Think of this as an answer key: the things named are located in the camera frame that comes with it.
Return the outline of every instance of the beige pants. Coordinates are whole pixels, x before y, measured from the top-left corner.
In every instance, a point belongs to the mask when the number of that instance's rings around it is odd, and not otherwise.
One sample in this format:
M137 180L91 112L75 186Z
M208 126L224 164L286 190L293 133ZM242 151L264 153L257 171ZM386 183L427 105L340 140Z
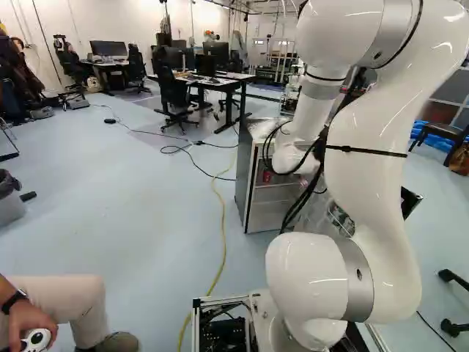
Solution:
M7 277L58 324L70 323L78 348L109 334L103 280L93 275ZM0 313L0 348L8 346L8 317Z

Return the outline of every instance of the wristwatch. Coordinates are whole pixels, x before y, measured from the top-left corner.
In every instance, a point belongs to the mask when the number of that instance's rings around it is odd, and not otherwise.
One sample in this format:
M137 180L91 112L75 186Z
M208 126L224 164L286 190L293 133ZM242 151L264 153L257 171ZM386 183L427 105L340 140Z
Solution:
M10 309L15 304L16 302L20 301L21 299L26 299L28 300L28 296L22 291L18 290L15 292L13 296L7 299L5 303L1 306L1 310L5 315L10 314Z

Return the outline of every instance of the gray cabinet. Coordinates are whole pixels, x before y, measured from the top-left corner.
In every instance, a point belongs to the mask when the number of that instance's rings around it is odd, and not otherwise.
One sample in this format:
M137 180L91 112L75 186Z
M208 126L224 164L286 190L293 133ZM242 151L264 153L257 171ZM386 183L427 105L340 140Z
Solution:
M287 120L248 118L240 124L234 198L244 233L279 230L285 213L303 191L300 176L275 175L266 170L262 161L265 137Z

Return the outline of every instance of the desk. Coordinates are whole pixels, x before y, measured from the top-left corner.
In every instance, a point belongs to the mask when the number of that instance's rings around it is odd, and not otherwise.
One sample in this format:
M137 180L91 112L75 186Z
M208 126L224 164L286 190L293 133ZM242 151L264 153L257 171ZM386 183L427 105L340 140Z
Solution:
M204 105L204 89L214 90L216 92L226 93L226 106L231 106L232 105L233 92L236 89L241 87L240 81L237 81L237 80L234 80L234 79L226 79L226 77L221 77L221 78L217 78L220 81L220 83L213 83L213 82L209 81L210 77L206 77L206 76L201 76L201 77L203 77L203 79L197 80L197 81L187 79L186 77L176 77L176 79L179 80L179 81L187 82L188 84L190 84L191 87L197 87L198 93L199 93L199 106ZM153 80L153 81L158 82L158 76L157 75L148 75L148 78ZM162 101L162 103L163 103L163 111L157 110L157 109L155 111L160 112L161 114L167 115L168 114L168 105L167 105L167 103L164 103L163 101ZM214 131L214 133L217 134L217 133L225 131L227 128L232 127L236 122L238 122L240 120L241 117L242 117L242 114L240 114L240 116L233 121L232 120L232 110L226 108L226 121L225 121L225 124L223 126L221 126L220 128L217 128Z
M114 61L114 62L90 62L88 60L83 59L83 60L80 60L80 63L84 64L84 65L90 65L90 66L96 67L96 71L97 71L97 74L98 74L97 79L99 80L101 86L103 86L103 93L107 94L107 95L110 95L110 96L114 96L114 94L112 94L110 92L109 84L104 79L103 73L110 73L110 72L114 72L114 71L122 71L124 69L124 67L129 65L128 60Z
M249 75L247 73L236 73L236 72L227 72L226 75L222 75L220 73L215 73L216 78L227 78L233 79L235 81L241 82L241 107L240 107L240 116L246 118L251 116L252 113L248 112L245 113L246 108L246 87L248 86L248 82L254 81L256 75Z

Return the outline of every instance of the yellow cable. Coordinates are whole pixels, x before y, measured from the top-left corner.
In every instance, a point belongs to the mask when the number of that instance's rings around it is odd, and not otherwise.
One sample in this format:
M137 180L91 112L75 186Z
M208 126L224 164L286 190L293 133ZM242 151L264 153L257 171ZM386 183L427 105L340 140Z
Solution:
M231 168L235 165L235 160L236 160L236 154L234 154L234 158L232 159L232 162L230 163L228 169L225 169L222 172L219 172L214 178L212 178L212 182L210 183L212 187L212 191L217 195L218 200L221 203L222 207L222 212L221 212L221 239L223 243L223 259L220 263L220 267L218 268L217 274L215 275L215 278L212 282L212 285L208 289L207 293L205 294L206 296L210 296L212 293L213 289L218 283L218 280L220 279L221 273L223 273L223 269L225 268L225 262L226 262L226 232L225 232L225 213L226 213L226 205L225 205L225 200L221 196L220 192L217 191L217 188L215 187L215 181L216 177L219 177L223 174L226 174ZM181 352L181 347L182 347L182 339L184 338L184 333L185 329L188 327L189 321L191 320L191 314L187 314L187 316L184 319L184 324L182 325L181 331L179 333L179 342L177 344L177 352Z

